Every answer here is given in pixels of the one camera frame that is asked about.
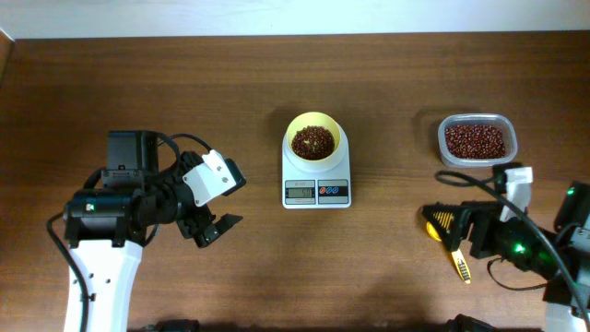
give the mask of digital kitchen scale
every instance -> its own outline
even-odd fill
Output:
[[[291,141],[308,125],[329,130],[334,137],[334,152],[322,160],[305,160],[297,156]],[[350,207],[350,161],[348,138],[331,117],[323,113],[304,113],[295,118],[283,138],[283,191],[285,208]]]

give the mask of red beans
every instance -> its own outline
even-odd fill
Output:
[[[334,152],[334,137],[322,126],[308,125],[297,132],[291,147],[306,160],[320,160]]]
[[[457,125],[444,130],[449,152],[461,159],[498,159],[506,156],[502,131],[491,125]]]

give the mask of wooden surface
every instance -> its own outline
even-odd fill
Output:
[[[10,49],[12,48],[13,42],[0,30],[0,85],[2,84],[2,75],[4,74],[4,68],[10,55]]]
[[[590,181],[588,59],[590,32],[18,41],[0,89],[0,329],[63,328],[67,266],[45,221],[105,164],[112,129],[199,135],[248,178],[211,204],[244,216],[214,245],[197,250],[172,224],[146,248],[130,327],[405,326],[459,313],[543,326],[542,290],[504,290],[469,256],[467,286],[418,210],[487,199],[433,180],[436,129],[454,113],[501,113],[534,167],[530,215],[551,228],[570,181]],[[308,111],[346,130],[349,209],[281,206],[281,138]],[[540,281],[507,263],[496,273]]]

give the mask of yellow bowl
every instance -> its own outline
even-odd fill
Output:
[[[334,137],[334,151],[332,151],[332,153],[329,156],[320,160],[306,160],[305,158],[298,156],[295,153],[295,151],[293,151],[293,138],[295,137],[295,135],[297,135],[298,131],[301,131],[308,125],[322,126],[332,134],[332,136]],[[319,162],[327,158],[330,158],[330,156],[332,156],[334,152],[336,152],[336,150],[338,149],[338,146],[340,145],[340,129],[338,128],[338,124],[336,123],[336,121],[334,121],[334,119],[332,119],[324,113],[303,113],[295,119],[293,119],[293,121],[291,121],[291,123],[289,124],[289,127],[287,128],[287,143],[289,145],[289,149],[291,150],[291,152],[293,152],[293,154],[295,154],[297,158],[308,162]]]

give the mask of clear plastic container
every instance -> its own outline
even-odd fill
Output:
[[[506,147],[506,157],[491,160],[468,160],[455,157],[446,146],[444,130],[455,125],[493,125],[502,131],[502,140]],[[489,167],[510,162],[518,152],[516,133],[513,124],[504,116],[498,114],[458,114],[444,119],[439,125],[439,147],[441,148],[441,160],[450,167]]]

